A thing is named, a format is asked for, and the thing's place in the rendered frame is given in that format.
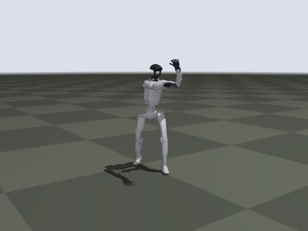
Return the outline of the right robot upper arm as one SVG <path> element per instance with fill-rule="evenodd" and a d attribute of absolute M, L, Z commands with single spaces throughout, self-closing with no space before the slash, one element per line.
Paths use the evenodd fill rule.
<path fill-rule="evenodd" d="M 152 88 L 152 85 L 153 85 L 152 83 L 150 83 L 149 81 L 146 81 L 146 80 L 145 80 L 144 83 L 143 83 L 143 87 L 144 87 L 144 88 L 158 91 L 157 89 Z"/>

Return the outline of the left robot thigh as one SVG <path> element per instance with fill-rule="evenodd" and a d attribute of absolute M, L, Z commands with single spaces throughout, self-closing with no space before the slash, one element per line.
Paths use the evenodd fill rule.
<path fill-rule="evenodd" d="M 164 139 L 167 139 L 167 127 L 166 127 L 166 118 L 165 114 L 162 111 L 156 112 L 156 119 L 158 122 L 159 130 L 160 130 L 160 137 L 159 141 L 163 144 Z"/>

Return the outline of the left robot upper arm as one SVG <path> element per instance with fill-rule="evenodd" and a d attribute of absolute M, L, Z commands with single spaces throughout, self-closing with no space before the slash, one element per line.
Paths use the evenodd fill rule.
<path fill-rule="evenodd" d="M 167 83 L 167 82 L 169 82 L 169 83 L 174 83 L 174 84 L 176 84 L 178 87 L 180 86 L 180 84 L 181 84 L 181 82 L 178 82 L 178 81 L 175 81 L 175 82 L 173 82 L 173 81 L 166 81 L 166 80 L 161 80 L 162 81 L 162 83 L 164 84 L 164 83 Z"/>

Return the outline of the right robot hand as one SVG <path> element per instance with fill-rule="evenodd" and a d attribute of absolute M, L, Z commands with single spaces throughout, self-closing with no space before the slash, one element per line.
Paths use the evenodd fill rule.
<path fill-rule="evenodd" d="M 167 83 L 164 84 L 164 87 L 170 88 L 170 86 L 172 86 L 172 87 L 174 86 L 174 88 L 175 88 L 175 87 L 176 87 L 176 88 L 178 87 L 178 86 L 177 86 L 176 84 L 174 84 L 174 83 L 169 83 L 169 82 L 167 82 Z"/>

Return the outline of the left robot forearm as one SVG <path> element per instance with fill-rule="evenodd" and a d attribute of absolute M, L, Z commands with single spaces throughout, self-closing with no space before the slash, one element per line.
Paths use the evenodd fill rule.
<path fill-rule="evenodd" d="M 182 72 L 178 69 L 176 70 L 177 72 L 177 77 L 176 77 L 176 81 L 181 82 L 182 81 Z"/>

